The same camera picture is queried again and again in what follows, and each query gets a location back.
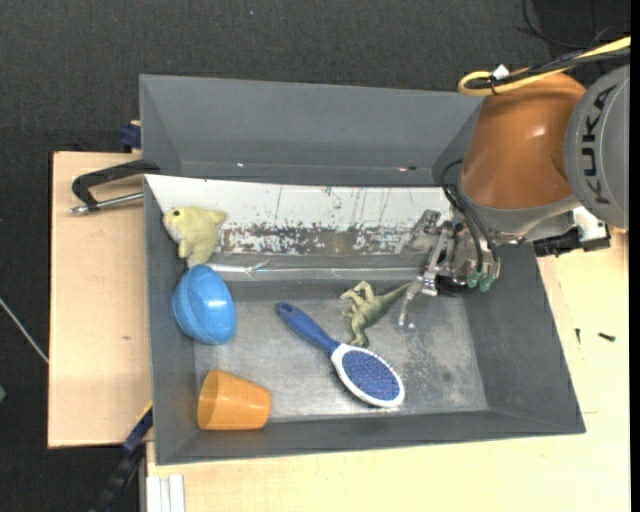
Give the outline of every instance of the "yellow plush toy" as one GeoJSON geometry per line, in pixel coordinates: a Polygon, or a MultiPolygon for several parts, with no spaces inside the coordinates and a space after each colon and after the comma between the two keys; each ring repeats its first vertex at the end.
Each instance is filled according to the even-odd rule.
{"type": "Polygon", "coordinates": [[[172,208],[162,223],[178,244],[178,257],[187,258],[189,268],[206,263],[218,241],[218,225],[227,218],[225,212],[205,210],[198,206],[172,208]]]}

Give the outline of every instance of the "toy dinosaur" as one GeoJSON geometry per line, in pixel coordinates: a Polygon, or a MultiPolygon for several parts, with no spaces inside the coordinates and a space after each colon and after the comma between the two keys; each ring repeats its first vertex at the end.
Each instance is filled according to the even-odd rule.
{"type": "Polygon", "coordinates": [[[362,281],[351,290],[344,292],[340,298],[353,301],[351,310],[342,313],[343,316],[351,318],[351,330],[355,337],[349,343],[357,347],[369,346],[369,338],[367,338],[364,330],[380,320],[408,286],[409,283],[389,293],[377,296],[373,292],[371,285],[366,281],[362,281]],[[364,292],[364,298],[360,295],[360,292],[364,292]]]}
{"type": "Polygon", "coordinates": [[[172,208],[164,214],[162,223],[178,244],[178,257],[187,258],[191,268],[209,261],[218,240],[218,225],[226,218],[220,210],[188,206],[172,208]]]}

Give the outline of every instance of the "cable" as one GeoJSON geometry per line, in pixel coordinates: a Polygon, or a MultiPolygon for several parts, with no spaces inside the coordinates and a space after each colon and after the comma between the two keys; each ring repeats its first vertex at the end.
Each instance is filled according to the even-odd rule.
{"type": "MultiPolygon", "coordinates": [[[[471,233],[471,238],[473,239],[473,244],[476,249],[476,257],[478,259],[478,268],[481,269],[484,266],[484,255],[482,253],[482,245],[480,244],[480,237],[478,237],[478,233],[473,226],[472,219],[469,218],[468,209],[465,207],[464,203],[461,202],[460,197],[458,196],[458,191],[456,189],[455,184],[446,183],[447,174],[453,167],[459,165],[463,162],[462,159],[455,160],[447,165],[442,174],[440,175],[440,185],[442,186],[442,190],[444,191],[444,195],[449,200],[449,202],[453,205],[453,207],[458,210],[462,216],[464,217],[467,226],[469,227],[469,233],[471,233]]],[[[488,236],[485,236],[487,240],[487,245],[490,243],[488,236]]]]}
{"type": "Polygon", "coordinates": [[[609,25],[607,25],[606,27],[604,27],[599,32],[597,32],[595,36],[593,36],[593,39],[591,39],[591,41],[589,42],[588,48],[591,48],[596,43],[597,44],[602,44],[602,36],[604,34],[606,34],[609,30],[611,30],[612,28],[617,27],[617,26],[621,27],[621,30],[617,31],[620,34],[626,34],[626,33],[631,32],[631,23],[628,20],[614,21],[614,22],[610,23],[609,25]]]}
{"type": "Polygon", "coordinates": [[[145,449],[139,445],[136,449],[120,459],[118,466],[109,478],[106,487],[96,499],[89,512],[113,512],[114,505],[120,500],[127,487],[138,474],[142,464],[145,449]]]}
{"type": "Polygon", "coordinates": [[[458,82],[458,92],[466,96],[489,96],[491,94],[513,91],[524,85],[567,71],[578,64],[625,55],[628,53],[626,52],[626,48],[630,47],[631,36],[623,37],[622,39],[599,46],[593,50],[572,52],[568,55],[558,57],[549,63],[518,70],[502,78],[495,77],[490,71],[474,71],[464,76],[458,82]],[[535,74],[531,75],[530,73],[535,70],[537,70],[535,74]],[[478,80],[481,81],[480,85],[471,85],[471,82],[478,80]]]}
{"type": "Polygon", "coordinates": [[[436,285],[438,290],[449,297],[459,297],[461,295],[469,295],[475,292],[478,288],[469,288],[466,284],[456,283],[452,278],[448,276],[438,275],[436,277],[436,285]]]}
{"type": "Polygon", "coordinates": [[[3,307],[3,309],[9,315],[9,317],[15,322],[15,324],[18,326],[18,329],[20,329],[22,334],[24,334],[24,337],[27,338],[27,341],[31,344],[31,346],[38,353],[38,355],[42,358],[42,360],[45,363],[49,364],[49,358],[47,357],[47,355],[40,348],[40,346],[36,343],[36,341],[31,337],[31,335],[27,332],[27,330],[24,328],[22,323],[20,323],[20,320],[18,320],[18,317],[13,314],[13,311],[11,311],[11,309],[9,309],[9,306],[7,306],[7,303],[4,300],[2,300],[2,297],[0,297],[0,306],[3,307]]]}
{"type": "Polygon", "coordinates": [[[527,24],[527,28],[524,27],[516,27],[517,30],[521,30],[527,34],[531,34],[547,43],[557,44],[558,46],[564,46],[566,48],[576,48],[576,49],[584,49],[584,46],[580,46],[577,44],[565,43],[563,41],[558,41],[557,39],[551,39],[550,37],[544,35],[540,32],[536,27],[534,27],[531,22],[531,18],[529,18],[529,11],[527,9],[527,0],[522,0],[522,17],[524,18],[524,22],[527,24]]]}
{"type": "Polygon", "coordinates": [[[489,247],[489,250],[491,251],[491,255],[493,256],[494,261],[497,260],[498,254],[497,254],[496,244],[493,242],[492,238],[489,236],[489,232],[486,230],[484,225],[480,222],[480,219],[478,219],[478,216],[475,214],[473,209],[470,208],[469,205],[464,201],[464,199],[462,199],[461,197],[458,197],[457,200],[459,203],[462,204],[466,214],[469,217],[471,217],[471,220],[476,225],[476,227],[480,230],[484,239],[487,241],[487,247],[489,247]]]}

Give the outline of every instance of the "table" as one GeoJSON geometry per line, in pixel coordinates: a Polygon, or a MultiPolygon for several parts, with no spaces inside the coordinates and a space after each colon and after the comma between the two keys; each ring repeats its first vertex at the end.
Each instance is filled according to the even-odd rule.
{"type": "MultiPolygon", "coordinates": [[[[151,397],[142,208],[68,213],[80,204],[75,176],[138,158],[54,155],[51,448],[121,443],[151,397]]],[[[138,177],[95,195],[139,187],[138,177]]],[[[611,249],[539,266],[586,434],[156,466],[151,433],[147,474],[183,475],[194,512],[628,510],[628,234],[614,231],[611,249]]]]}

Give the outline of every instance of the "blue ball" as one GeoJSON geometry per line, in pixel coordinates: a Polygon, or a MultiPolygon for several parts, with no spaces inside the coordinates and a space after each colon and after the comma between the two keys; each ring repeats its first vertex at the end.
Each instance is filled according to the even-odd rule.
{"type": "Polygon", "coordinates": [[[225,343],[236,329],[229,289],[207,265],[196,265],[182,276],[173,293],[172,306],[180,329],[203,343],[225,343]]]}

